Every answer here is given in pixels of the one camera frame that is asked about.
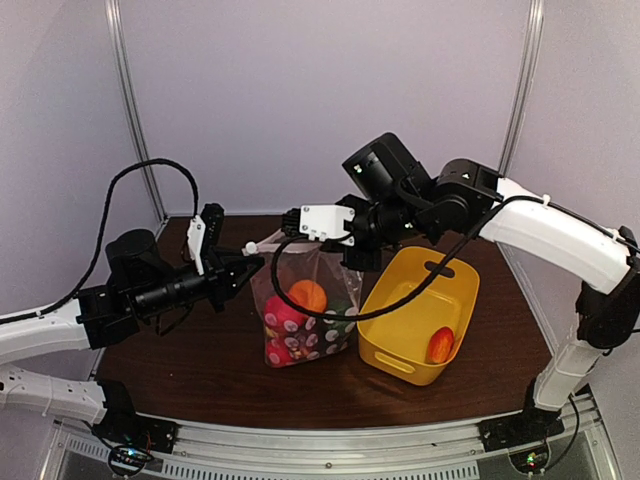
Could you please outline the red toy strawberry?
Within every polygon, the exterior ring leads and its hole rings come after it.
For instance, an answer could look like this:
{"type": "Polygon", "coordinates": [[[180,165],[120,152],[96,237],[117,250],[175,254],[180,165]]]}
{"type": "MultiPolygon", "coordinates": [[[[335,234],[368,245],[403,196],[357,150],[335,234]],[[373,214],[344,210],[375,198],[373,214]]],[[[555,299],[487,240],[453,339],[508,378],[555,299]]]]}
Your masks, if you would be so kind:
{"type": "Polygon", "coordinates": [[[265,304],[264,324],[275,334],[295,333],[306,323],[307,318],[307,315],[291,308],[278,296],[270,297],[265,304]]]}

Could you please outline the orange toy fruit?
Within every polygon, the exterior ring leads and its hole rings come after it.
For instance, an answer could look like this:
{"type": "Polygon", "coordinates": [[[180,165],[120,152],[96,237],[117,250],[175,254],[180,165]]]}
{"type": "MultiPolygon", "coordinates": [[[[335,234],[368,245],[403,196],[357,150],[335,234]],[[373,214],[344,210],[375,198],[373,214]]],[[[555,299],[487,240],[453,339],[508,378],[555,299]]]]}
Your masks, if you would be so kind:
{"type": "Polygon", "coordinates": [[[288,296],[299,306],[315,312],[324,312],[328,305],[328,298],[324,288],[313,280],[300,280],[294,283],[288,296]]]}

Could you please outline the clear zip top bag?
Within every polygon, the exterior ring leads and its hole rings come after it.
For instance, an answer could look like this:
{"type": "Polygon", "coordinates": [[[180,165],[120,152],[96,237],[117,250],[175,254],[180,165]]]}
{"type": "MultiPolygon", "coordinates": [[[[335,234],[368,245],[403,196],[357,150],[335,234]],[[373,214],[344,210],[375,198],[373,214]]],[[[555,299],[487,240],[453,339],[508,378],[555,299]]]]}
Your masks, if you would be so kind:
{"type": "Polygon", "coordinates": [[[363,275],[344,268],[341,256],[324,252],[319,243],[300,241],[287,246],[277,262],[279,284],[299,306],[318,317],[300,313],[276,295],[270,266],[277,247],[285,240],[276,231],[258,242],[248,242],[242,252],[261,257],[265,265],[250,280],[254,303],[264,333],[264,359],[272,368],[318,360],[346,350],[355,324],[328,319],[328,314],[359,313],[363,275]]]}

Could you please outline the green toy lime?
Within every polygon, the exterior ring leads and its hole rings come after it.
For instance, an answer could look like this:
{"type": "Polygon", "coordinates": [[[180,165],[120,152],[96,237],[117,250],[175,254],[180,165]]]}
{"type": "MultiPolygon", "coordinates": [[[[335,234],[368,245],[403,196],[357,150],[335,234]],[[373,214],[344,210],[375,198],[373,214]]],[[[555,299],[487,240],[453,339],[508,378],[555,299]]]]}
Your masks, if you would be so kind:
{"type": "MultiPolygon", "coordinates": [[[[351,302],[346,300],[337,300],[335,302],[331,302],[328,305],[326,310],[326,314],[335,314],[339,316],[355,316],[359,313],[359,308],[354,306],[351,302]]],[[[330,319],[323,319],[323,325],[328,330],[337,330],[339,332],[351,332],[355,323],[351,321],[335,321],[330,319]]]]}

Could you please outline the yellow plastic basket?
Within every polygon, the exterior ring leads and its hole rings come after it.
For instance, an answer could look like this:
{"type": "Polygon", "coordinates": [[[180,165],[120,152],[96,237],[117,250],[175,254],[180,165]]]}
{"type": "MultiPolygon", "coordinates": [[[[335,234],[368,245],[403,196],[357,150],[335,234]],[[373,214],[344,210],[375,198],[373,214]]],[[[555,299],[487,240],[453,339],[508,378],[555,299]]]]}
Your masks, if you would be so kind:
{"type": "MultiPolygon", "coordinates": [[[[425,247],[400,250],[366,298],[362,313],[404,298],[426,279],[444,254],[425,247]]],[[[470,324],[480,276],[469,264],[453,259],[415,299],[389,314],[359,322],[359,355],[366,364],[417,386],[433,383],[457,355],[470,324]],[[449,327],[455,342],[441,364],[427,360],[431,336],[449,327]]]]}

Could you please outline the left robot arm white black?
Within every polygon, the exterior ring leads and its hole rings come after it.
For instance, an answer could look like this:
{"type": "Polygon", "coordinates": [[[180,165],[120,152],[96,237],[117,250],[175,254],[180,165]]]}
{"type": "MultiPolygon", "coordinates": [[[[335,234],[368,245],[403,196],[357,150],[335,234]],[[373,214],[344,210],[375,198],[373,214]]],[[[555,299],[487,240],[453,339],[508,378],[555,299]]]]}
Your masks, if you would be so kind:
{"type": "Polygon", "coordinates": [[[180,268],[164,261],[154,234],[136,229],[106,247],[106,284],[78,291],[60,307],[1,320],[1,407],[25,409],[91,425],[108,439],[137,442],[144,424],[117,381],[72,381],[23,370],[16,361],[118,344],[161,315],[208,300],[223,310],[264,265],[263,258],[209,247],[180,268]]]}

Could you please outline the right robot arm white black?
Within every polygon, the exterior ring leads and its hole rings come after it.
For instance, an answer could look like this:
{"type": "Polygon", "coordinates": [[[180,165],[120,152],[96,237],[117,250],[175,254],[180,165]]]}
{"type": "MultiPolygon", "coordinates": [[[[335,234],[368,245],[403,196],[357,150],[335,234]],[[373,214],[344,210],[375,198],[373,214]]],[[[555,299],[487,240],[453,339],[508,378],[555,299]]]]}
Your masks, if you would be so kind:
{"type": "Polygon", "coordinates": [[[362,193],[347,227],[356,249],[423,235],[437,243],[448,231],[525,251],[578,277],[578,321],[537,376],[530,405],[513,419],[519,440],[535,440],[605,352],[625,343],[639,317],[639,253],[627,228],[607,229],[533,194],[498,171],[466,158],[432,177],[393,133],[360,148],[342,164],[362,193]]]}

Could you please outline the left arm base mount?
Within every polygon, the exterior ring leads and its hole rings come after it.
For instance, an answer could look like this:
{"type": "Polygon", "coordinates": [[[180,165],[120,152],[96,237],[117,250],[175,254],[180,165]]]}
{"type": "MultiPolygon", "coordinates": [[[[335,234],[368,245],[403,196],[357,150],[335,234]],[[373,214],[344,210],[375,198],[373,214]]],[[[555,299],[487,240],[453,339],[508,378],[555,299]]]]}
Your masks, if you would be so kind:
{"type": "Polygon", "coordinates": [[[85,423],[107,450],[107,466],[118,477],[132,477],[174,450],[178,424],[138,413],[108,412],[99,424],[85,423]]]}

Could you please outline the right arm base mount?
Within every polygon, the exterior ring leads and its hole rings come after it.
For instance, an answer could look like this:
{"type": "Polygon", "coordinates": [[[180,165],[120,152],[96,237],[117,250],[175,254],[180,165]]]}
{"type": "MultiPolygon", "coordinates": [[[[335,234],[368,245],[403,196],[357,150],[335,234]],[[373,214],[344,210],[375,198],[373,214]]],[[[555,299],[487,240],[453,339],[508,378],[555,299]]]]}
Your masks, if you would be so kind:
{"type": "Polygon", "coordinates": [[[562,420],[554,413],[524,412],[481,421],[478,431],[484,451],[506,450],[511,466],[521,474],[541,474],[550,464],[548,440],[565,431],[562,420]]]}

